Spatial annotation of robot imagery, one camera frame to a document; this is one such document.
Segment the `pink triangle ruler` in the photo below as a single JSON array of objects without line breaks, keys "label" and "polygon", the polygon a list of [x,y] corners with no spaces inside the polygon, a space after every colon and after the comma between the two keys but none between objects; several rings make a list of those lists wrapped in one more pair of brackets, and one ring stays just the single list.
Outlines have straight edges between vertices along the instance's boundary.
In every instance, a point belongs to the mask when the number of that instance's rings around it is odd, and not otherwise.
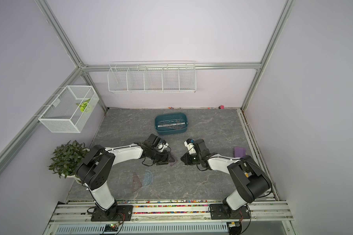
[{"label": "pink triangle ruler", "polygon": [[178,163],[178,159],[170,157],[168,160],[169,166],[174,166],[176,163]]}]

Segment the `teal plastic storage box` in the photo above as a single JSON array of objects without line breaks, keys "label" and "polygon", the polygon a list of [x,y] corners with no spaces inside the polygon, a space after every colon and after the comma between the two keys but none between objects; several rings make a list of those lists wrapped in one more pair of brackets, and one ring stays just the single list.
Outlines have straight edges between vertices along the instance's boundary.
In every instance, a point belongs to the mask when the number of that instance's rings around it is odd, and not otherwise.
[{"label": "teal plastic storage box", "polygon": [[155,129],[159,135],[181,134],[187,131],[188,119],[184,113],[169,113],[155,118]]}]

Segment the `clear straight ruler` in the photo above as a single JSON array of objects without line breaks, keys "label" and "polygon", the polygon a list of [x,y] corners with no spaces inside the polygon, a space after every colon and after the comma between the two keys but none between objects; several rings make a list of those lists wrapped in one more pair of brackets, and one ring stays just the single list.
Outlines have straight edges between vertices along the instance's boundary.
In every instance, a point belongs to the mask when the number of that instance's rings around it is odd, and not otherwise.
[{"label": "clear straight ruler", "polygon": [[163,124],[163,125],[158,125],[157,128],[158,129],[183,129],[185,128],[186,125],[185,123],[169,123],[169,124]]}]

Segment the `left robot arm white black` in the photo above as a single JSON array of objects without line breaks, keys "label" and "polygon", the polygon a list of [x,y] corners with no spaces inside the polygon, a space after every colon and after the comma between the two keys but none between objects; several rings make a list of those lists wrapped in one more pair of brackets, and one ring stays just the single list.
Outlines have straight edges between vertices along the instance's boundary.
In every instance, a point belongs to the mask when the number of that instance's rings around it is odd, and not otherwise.
[{"label": "left robot arm white black", "polygon": [[96,145],[81,160],[75,175],[82,185],[88,188],[97,207],[103,212],[108,212],[116,207],[116,200],[107,185],[112,167],[125,161],[145,158],[151,159],[152,166],[166,165],[176,161],[167,143],[150,147],[135,143],[116,148]]}]

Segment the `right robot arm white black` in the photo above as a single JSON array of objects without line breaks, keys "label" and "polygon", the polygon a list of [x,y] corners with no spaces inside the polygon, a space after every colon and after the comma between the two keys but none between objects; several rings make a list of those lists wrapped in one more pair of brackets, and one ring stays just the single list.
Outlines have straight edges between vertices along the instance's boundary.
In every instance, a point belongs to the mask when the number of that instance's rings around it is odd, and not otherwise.
[{"label": "right robot arm white black", "polygon": [[199,158],[197,154],[191,155],[186,152],[181,160],[185,165],[201,165],[207,170],[220,171],[230,175],[235,191],[223,200],[223,204],[232,211],[252,203],[272,187],[268,175],[249,155],[233,158],[210,154],[205,158]]}]

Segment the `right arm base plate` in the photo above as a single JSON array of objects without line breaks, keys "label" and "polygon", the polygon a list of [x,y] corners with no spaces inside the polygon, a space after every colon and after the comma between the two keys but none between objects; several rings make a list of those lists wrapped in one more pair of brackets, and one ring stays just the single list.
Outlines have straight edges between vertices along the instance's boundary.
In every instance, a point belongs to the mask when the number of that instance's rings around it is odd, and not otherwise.
[{"label": "right arm base plate", "polygon": [[212,220],[250,219],[250,211],[246,205],[238,208],[237,210],[232,210],[226,204],[210,204],[208,207],[208,212],[210,213],[210,217]]}]

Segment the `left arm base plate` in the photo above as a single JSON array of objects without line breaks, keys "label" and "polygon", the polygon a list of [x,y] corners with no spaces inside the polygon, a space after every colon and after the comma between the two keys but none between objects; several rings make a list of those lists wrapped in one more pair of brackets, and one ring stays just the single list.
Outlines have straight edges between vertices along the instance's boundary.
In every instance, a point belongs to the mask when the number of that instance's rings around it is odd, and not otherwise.
[{"label": "left arm base plate", "polygon": [[92,222],[109,222],[109,221],[130,221],[132,217],[133,206],[117,205],[106,211],[96,207],[92,213]]}]

